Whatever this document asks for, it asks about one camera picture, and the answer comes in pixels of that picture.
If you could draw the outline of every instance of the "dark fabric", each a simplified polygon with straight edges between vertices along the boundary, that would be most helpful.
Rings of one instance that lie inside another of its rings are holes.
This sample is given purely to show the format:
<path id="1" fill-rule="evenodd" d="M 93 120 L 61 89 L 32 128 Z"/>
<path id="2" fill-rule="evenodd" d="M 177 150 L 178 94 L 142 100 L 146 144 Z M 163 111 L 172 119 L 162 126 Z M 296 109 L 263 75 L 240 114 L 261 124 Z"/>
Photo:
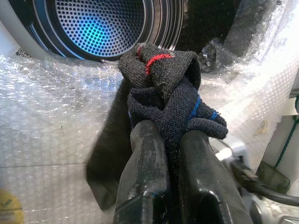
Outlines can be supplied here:
<path id="1" fill-rule="evenodd" d="M 132 84 L 128 96 L 132 127 L 145 119 L 157 125 L 165 141 L 171 180 L 177 183 L 182 135 L 188 130 L 200 130 L 223 139 L 228 132 L 225 120 L 199 97 L 198 56 L 141 44 L 119 61 L 119 68 Z"/>
<path id="2" fill-rule="evenodd" d="M 130 131 L 139 121 L 152 120 L 159 128 L 174 189 L 182 135 L 201 130 L 222 139 L 228 132 L 224 119 L 197 93 L 200 73 L 195 53 L 141 44 L 122 57 L 119 69 L 124 80 L 86 167 L 87 182 L 101 209 L 115 203 L 121 173 L 132 153 Z"/>
<path id="3" fill-rule="evenodd" d="M 130 83 L 122 81 L 86 166 L 86 180 L 102 210 L 116 201 L 118 183 L 131 154 L 127 99 Z"/>

